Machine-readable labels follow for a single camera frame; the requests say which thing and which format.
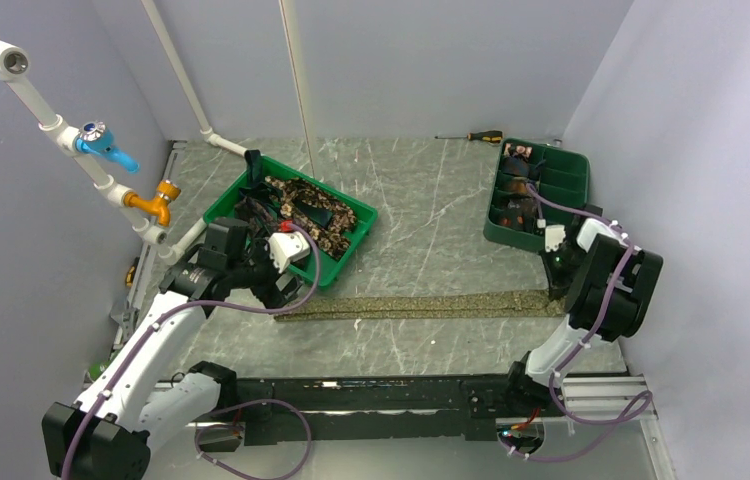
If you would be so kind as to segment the olive gold patterned tie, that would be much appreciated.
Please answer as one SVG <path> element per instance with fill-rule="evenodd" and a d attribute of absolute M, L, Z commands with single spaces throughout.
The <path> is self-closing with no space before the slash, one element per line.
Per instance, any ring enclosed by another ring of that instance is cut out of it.
<path fill-rule="evenodd" d="M 563 301 L 544 290 L 514 290 L 424 297 L 316 298 L 274 317 L 278 322 L 318 320 L 552 318 L 565 315 Z"/>

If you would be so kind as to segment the green tray of ties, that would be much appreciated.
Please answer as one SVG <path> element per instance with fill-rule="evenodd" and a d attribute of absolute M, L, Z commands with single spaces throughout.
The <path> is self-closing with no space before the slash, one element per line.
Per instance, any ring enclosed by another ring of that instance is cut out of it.
<path fill-rule="evenodd" d="M 219 218 L 245 221 L 255 238 L 266 238 L 291 221 L 316 241 L 309 255 L 289 270 L 321 289 L 330 287 L 366 239 L 378 211 L 266 155 L 249 161 L 246 171 L 204 212 L 206 223 Z"/>

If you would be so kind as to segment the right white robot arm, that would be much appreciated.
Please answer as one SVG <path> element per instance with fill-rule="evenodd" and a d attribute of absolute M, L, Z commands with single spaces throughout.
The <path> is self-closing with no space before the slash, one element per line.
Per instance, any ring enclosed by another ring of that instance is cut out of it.
<path fill-rule="evenodd" d="M 551 336 L 512 364 L 502 401 L 525 415 L 561 406 L 563 379 L 581 353 L 630 338 L 641 328 L 664 258 L 634 245 L 618 224 L 586 220 L 571 244 L 583 258 L 564 301 L 564 318 Z"/>

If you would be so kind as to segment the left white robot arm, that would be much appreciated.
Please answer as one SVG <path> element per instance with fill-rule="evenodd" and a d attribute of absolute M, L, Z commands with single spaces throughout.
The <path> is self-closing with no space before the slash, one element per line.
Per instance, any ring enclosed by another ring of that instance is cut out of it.
<path fill-rule="evenodd" d="M 140 479 L 150 460 L 188 423 L 208 414 L 223 420 L 269 403 L 265 394 L 244 399 L 235 371 L 202 361 L 174 386 L 152 394 L 165 367 L 216 309 L 237 289 L 266 294 L 258 313 L 289 313 L 297 285 L 278 289 L 288 267 L 318 259 L 306 230 L 282 222 L 263 241 L 250 239 L 247 223 L 220 218 L 167 271 L 151 308 L 115 358 L 72 403 L 54 403 L 42 432 L 51 473 L 60 479 Z"/>

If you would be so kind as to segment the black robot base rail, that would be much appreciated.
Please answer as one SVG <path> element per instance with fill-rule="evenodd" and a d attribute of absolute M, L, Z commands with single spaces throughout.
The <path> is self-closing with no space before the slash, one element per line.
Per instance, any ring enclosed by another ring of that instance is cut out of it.
<path fill-rule="evenodd" d="M 505 374 L 241 378 L 236 388 L 200 418 L 236 421 L 248 446 L 306 438 L 494 441 L 510 423 L 562 415 Z"/>

